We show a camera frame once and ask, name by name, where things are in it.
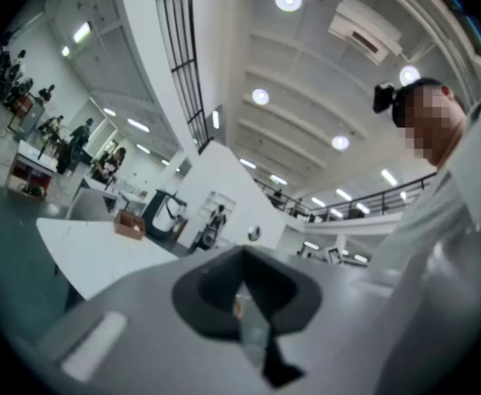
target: black railing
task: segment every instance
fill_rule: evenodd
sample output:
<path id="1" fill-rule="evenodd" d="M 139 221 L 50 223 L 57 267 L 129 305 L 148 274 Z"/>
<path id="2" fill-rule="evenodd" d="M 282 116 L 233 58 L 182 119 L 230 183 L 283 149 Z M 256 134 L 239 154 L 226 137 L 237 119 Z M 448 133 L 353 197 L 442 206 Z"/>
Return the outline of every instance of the black railing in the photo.
<path id="1" fill-rule="evenodd" d="M 274 207 L 276 207 L 279 211 L 284 211 L 289 215 L 294 217 L 301 216 L 308 216 L 310 214 L 310 209 L 303 205 L 301 201 L 292 199 L 291 197 L 287 196 L 283 193 L 278 193 L 278 190 L 264 184 L 262 181 L 254 179 L 254 181 L 259 185 L 259 187 L 263 190 L 263 193 L 269 199 Z"/>
<path id="2" fill-rule="evenodd" d="M 313 209 L 309 222 L 314 222 L 316 217 L 320 217 L 321 221 L 336 221 L 402 212 L 407 205 L 416 200 L 435 175 L 436 173 L 426 175 L 396 188 L 353 199 L 351 202 Z"/>
<path id="3" fill-rule="evenodd" d="M 209 141 L 198 75 L 193 0 L 156 0 L 162 36 L 182 110 L 199 150 Z"/>

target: table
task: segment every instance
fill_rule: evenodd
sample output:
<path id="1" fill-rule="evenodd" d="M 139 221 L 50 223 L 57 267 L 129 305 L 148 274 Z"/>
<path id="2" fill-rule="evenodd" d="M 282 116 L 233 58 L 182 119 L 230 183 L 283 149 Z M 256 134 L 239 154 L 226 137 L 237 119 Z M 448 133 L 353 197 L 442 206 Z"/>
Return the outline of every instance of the table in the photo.
<path id="1" fill-rule="evenodd" d="M 50 180 L 57 172 L 57 163 L 56 160 L 47 155 L 40 155 L 40 151 L 25 141 L 20 141 L 10 171 L 8 171 L 6 186 L 25 196 L 45 200 Z M 31 196 L 20 190 L 20 186 L 32 184 L 39 185 L 44 189 L 43 196 Z"/>
<path id="2" fill-rule="evenodd" d="M 143 210 L 145 209 L 145 206 L 147 205 L 145 200 L 141 199 L 140 197 L 136 196 L 135 194 L 125 192 L 124 190 L 120 190 L 119 194 L 123 198 L 123 200 L 126 202 L 125 211 L 128 211 L 128 206 L 129 205 L 134 205 L 137 209 L 136 211 L 138 213 L 135 213 L 135 215 L 141 216 Z"/>
<path id="3" fill-rule="evenodd" d="M 146 237 L 116 234 L 111 221 L 39 218 L 36 226 L 59 270 L 85 300 L 133 272 L 178 259 Z"/>

